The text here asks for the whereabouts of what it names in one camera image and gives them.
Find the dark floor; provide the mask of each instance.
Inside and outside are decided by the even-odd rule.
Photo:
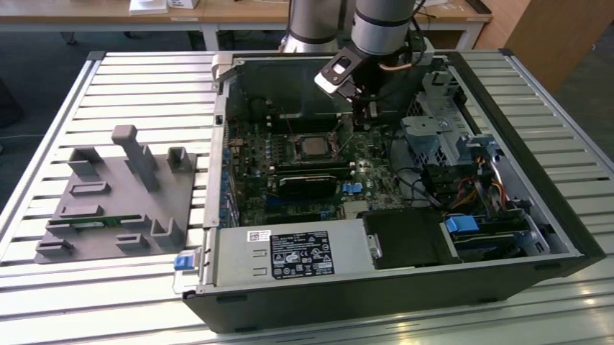
[[[231,34],[222,37],[227,49],[275,49],[279,34]],[[203,49],[184,32],[77,33],[76,45],[65,45],[57,33],[0,33],[0,78],[25,112],[23,120],[0,128],[0,209],[4,207],[25,166],[89,51],[169,51]],[[555,97],[610,157],[614,157],[614,26],[570,75]]]

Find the blue latch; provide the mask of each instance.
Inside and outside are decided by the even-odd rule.
[[[470,232],[478,231],[479,226],[472,216],[452,216],[444,221],[444,226],[448,232]]]
[[[193,270],[193,255],[175,258],[175,271]]]

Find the motherboard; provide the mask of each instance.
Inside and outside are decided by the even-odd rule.
[[[387,160],[391,131],[350,115],[319,121],[268,116],[230,128],[240,225],[355,219],[403,207]]]

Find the sheet metal panel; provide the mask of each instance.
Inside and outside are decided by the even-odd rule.
[[[167,93],[161,84],[208,83],[210,56],[206,52],[107,54],[87,94],[111,95],[85,96],[75,106],[69,132],[56,138],[53,162],[41,167],[45,179],[31,186],[25,215],[12,220],[15,236],[0,265],[4,344],[553,344],[601,342],[614,334],[613,256],[499,303],[223,336],[207,329],[179,300],[172,288],[173,255],[33,264],[36,242],[69,176],[64,162],[71,147],[96,145],[104,157],[121,155],[105,139],[113,123],[133,121],[143,126],[139,140],[149,143],[155,154],[185,145],[199,155],[188,244],[202,242],[214,94],[188,88]],[[496,51],[470,52],[466,58],[484,84],[496,87],[494,98],[503,113],[605,251],[614,253],[614,183],[607,164],[533,85],[519,82],[522,73],[506,58]],[[113,84],[121,92],[112,91]],[[125,90],[133,94],[124,95]],[[185,283],[193,279],[188,276]]]

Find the wooden cabinet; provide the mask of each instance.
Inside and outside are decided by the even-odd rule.
[[[492,11],[476,49],[510,48],[554,92],[614,20],[614,0],[483,0]]]

